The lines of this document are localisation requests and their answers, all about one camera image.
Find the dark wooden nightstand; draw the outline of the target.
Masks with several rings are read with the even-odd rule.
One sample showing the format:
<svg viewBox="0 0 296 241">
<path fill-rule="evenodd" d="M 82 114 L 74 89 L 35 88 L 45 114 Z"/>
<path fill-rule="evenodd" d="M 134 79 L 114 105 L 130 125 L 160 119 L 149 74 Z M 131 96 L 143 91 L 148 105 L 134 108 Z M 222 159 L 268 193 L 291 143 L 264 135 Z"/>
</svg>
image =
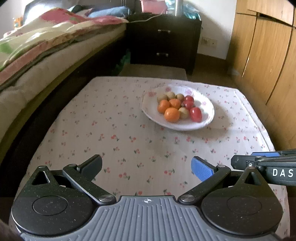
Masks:
<svg viewBox="0 0 296 241">
<path fill-rule="evenodd" d="M 133 14 L 126 25 L 132 64 L 185 69 L 192 74 L 201 33 L 199 18 L 156 14 Z"/>
</svg>

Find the small beige fruit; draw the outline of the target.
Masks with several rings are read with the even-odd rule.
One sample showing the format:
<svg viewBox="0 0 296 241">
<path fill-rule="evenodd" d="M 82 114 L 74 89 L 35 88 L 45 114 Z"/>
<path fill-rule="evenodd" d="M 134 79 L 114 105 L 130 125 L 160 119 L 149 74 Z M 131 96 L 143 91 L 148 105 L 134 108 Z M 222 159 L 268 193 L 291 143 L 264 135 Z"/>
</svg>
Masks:
<svg viewBox="0 0 296 241">
<path fill-rule="evenodd" d="M 179 108 L 179 114 L 180 114 L 180 119 L 182 119 L 182 120 L 186 120 L 190 116 L 189 110 L 186 109 L 185 107 Z"/>
</svg>

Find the white floral plate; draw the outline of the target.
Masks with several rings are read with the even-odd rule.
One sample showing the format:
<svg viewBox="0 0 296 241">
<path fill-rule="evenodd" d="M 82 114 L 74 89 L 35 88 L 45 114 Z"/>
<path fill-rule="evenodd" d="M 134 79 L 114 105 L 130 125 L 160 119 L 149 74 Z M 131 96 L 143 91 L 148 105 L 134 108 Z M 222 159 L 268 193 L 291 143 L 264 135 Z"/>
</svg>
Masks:
<svg viewBox="0 0 296 241">
<path fill-rule="evenodd" d="M 177 131 L 201 129 L 212 122 L 212 102 L 196 89 L 169 84 L 142 96 L 141 109 L 155 123 Z"/>
</svg>

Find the brown stool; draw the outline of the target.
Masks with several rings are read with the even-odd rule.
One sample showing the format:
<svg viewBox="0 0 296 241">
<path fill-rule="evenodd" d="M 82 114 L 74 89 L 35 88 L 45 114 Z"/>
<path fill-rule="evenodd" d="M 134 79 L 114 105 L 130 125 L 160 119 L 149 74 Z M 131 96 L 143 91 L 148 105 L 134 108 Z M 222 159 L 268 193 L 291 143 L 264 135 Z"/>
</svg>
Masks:
<svg viewBox="0 0 296 241">
<path fill-rule="evenodd" d="M 185 69 L 142 64 L 125 64 L 119 76 L 188 80 Z"/>
</svg>

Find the pale round fruit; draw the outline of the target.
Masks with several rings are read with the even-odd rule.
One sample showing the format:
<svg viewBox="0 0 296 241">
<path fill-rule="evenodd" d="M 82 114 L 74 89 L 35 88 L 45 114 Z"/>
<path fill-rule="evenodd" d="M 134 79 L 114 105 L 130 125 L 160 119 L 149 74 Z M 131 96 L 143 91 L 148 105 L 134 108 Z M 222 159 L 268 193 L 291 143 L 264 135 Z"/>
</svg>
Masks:
<svg viewBox="0 0 296 241">
<path fill-rule="evenodd" d="M 176 99 L 178 99 L 181 103 L 185 100 L 185 97 L 182 94 L 177 94 Z"/>
</svg>

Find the wooden wardrobe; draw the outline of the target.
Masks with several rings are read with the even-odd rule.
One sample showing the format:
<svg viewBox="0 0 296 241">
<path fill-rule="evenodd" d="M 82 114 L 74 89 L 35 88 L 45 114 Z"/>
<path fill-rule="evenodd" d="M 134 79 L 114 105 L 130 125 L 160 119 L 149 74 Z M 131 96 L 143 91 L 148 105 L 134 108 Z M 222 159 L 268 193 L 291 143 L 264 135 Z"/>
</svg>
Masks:
<svg viewBox="0 0 296 241">
<path fill-rule="evenodd" d="M 295 2 L 238 1 L 227 62 L 276 149 L 295 148 Z"/>
</svg>

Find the brown round fruit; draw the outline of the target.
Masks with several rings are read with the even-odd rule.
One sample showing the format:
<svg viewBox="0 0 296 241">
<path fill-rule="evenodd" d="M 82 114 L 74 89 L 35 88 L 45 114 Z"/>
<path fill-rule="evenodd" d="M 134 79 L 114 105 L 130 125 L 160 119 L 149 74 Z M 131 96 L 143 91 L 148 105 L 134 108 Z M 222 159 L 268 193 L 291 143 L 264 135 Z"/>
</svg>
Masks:
<svg viewBox="0 0 296 241">
<path fill-rule="evenodd" d="M 161 93 L 157 96 L 157 102 L 160 103 L 163 100 L 168 100 L 168 96 L 165 93 Z"/>
<path fill-rule="evenodd" d="M 166 96 L 167 96 L 168 100 L 176 98 L 176 94 L 174 92 L 172 92 L 172 91 L 166 92 Z"/>
</svg>

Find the floral blanket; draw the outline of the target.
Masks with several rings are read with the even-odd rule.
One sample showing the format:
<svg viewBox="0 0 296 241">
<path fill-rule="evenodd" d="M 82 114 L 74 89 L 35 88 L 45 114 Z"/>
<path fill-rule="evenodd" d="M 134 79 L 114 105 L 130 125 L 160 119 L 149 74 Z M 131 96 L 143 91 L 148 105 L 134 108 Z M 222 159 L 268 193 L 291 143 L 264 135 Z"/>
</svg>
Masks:
<svg viewBox="0 0 296 241">
<path fill-rule="evenodd" d="M 1 39 L 1 90 L 44 56 L 127 22 L 117 16 L 86 18 L 62 8 L 43 13 Z"/>
</svg>

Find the bed with beige mattress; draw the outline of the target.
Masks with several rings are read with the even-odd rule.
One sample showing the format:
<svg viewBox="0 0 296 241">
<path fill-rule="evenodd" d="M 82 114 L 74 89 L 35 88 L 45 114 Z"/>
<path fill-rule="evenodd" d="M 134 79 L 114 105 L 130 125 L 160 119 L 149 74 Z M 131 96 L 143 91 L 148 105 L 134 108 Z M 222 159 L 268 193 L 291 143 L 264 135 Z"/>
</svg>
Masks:
<svg viewBox="0 0 296 241">
<path fill-rule="evenodd" d="M 126 24 L 108 25 L 87 40 L 45 57 L 26 71 L 12 86 L 1 91 L 1 138 L 26 105 L 64 71 L 84 57 L 121 37 Z"/>
</svg>

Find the orange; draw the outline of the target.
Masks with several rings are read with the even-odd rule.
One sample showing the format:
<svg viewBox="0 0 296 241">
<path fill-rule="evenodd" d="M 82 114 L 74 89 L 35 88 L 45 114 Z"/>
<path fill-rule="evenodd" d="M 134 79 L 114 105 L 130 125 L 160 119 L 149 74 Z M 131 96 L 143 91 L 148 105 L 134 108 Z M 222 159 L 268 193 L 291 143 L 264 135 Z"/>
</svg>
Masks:
<svg viewBox="0 0 296 241">
<path fill-rule="evenodd" d="M 167 100 L 165 100 L 165 99 L 163 99 L 163 100 L 161 100 L 161 101 L 159 102 L 157 110 L 158 110 L 159 113 L 164 114 L 165 111 L 166 111 L 168 108 L 170 108 L 170 107 L 171 107 L 170 102 L 167 101 Z"/>
<path fill-rule="evenodd" d="M 180 119 L 179 110 L 176 108 L 167 108 L 164 113 L 164 118 L 170 123 L 176 123 Z"/>
<path fill-rule="evenodd" d="M 176 109 L 179 109 L 182 106 L 182 103 L 178 99 L 176 99 L 176 98 L 175 99 L 171 99 L 169 101 L 169 103 L 170 103 L 170 106 L 172 108 L 176 108 Z"/>
</svg>

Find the wall power socket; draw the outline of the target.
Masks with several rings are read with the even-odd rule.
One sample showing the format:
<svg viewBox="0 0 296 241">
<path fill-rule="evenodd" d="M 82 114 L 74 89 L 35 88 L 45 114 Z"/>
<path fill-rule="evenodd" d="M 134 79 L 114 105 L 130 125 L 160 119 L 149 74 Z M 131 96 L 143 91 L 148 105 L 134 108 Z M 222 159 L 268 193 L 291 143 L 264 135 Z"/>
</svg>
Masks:
<svg viewBox="0 0 296 241">
<path fill-rule="evenodd" d="M 210 39 L 207 37 L 202 37 L 201 45 L 206 46 L 206 47 L 216 48 L 217 47 L 217 40 Z"/>
</svg>

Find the small red tomato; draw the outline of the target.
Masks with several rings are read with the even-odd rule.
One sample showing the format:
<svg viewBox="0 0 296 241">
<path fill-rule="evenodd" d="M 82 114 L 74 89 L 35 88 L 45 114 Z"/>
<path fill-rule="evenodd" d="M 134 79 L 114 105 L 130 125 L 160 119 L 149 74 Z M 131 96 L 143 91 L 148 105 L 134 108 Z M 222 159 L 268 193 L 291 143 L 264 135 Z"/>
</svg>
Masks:
<svg viewBox="0 0 296 241">
<path fill-rule="evenodd" d="M 192 102 L 194 103 L 194 98 L 190 95 L 187 95 L 184 99 L 184 102 L 187 103 L 187 102 Z"/>
</svg>

